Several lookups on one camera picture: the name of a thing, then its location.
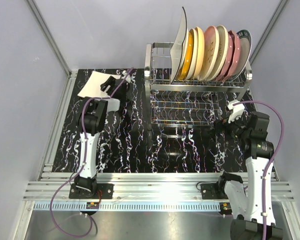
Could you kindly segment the white square plate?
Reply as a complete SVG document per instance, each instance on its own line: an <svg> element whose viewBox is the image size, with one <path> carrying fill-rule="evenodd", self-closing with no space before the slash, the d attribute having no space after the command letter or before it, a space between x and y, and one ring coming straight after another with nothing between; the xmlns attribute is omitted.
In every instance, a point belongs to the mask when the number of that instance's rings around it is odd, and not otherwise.
<svg viewBox="0 0 300 240"><path fill-rule="evenodd" d="M99 98L107 98L109 95L101 90L101 84L105 83L109 77L114 77L115 79L120 79L120 75L107 74L102 72L93 71L90 75L88 81L84 85L84 87L77 94L78 97L99 97Z"/></svg>
<svg viewBox="0 0 300 240"><path fill-rule="evenodd" d="M187 43L188 43L188 21L185 8L182 7L181 20L178 28L176 38L170 48L171 58L171 74L170 84L172 84L177 78L180 69L185 60Z"/></svg>

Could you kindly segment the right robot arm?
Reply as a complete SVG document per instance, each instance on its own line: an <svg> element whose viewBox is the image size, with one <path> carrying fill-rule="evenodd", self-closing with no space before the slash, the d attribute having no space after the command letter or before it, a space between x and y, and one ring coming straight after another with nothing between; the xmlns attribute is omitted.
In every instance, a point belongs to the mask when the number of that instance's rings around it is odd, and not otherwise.
<svg viewBox="0 0 300 240"><path fill-rule="evenodd" d="M218 196L230 203L232 240L281 240L284 236L277 227L272 206L271 160L275 150L267 141L269 122L269 115L254 111L247 123L226 118L213 124L214 135L225 133L239 140L247 168L247 186L241 176L226 172L216 182Z"/></svg>

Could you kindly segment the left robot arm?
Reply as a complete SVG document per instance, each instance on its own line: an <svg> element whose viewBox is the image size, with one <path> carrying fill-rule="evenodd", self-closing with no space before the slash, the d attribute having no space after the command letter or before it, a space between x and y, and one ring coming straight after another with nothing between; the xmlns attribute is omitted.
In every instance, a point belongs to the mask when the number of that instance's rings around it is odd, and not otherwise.
<svg viewBox="0 0 300 240"><path fill-rule="evenodd" d="M83 99L77 126L80 133L79 171L74 178L73 191L87 199L97 195L97 145L104 129L107 113L117 112L126 97L130 74L123 71L120 75L93 71L78 96Z"/></svg>

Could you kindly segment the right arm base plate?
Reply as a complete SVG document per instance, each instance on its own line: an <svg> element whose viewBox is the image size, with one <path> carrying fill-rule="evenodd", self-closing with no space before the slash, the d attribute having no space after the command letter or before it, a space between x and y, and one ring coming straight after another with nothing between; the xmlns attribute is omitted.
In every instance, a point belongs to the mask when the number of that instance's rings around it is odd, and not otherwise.
<svg viewBox="0 0 300 240"><path fill-rule="evenodd" d="M224 200L228 199L225 193L224 185L215 183L201 183L200 193L203 200Z"/></svg>

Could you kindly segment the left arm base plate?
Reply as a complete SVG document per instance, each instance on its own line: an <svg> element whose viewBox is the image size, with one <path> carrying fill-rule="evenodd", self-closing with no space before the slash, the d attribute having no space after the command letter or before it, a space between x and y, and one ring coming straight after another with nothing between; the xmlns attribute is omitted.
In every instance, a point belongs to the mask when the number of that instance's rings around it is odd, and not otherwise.
<svg viewBox="0 0 300 240"><path fill-rule="evenodd" d="M76 186L74 183L70 186L70 199L99 199L111 200L114 193L114 184L97 183L92 191Z"/></svg>

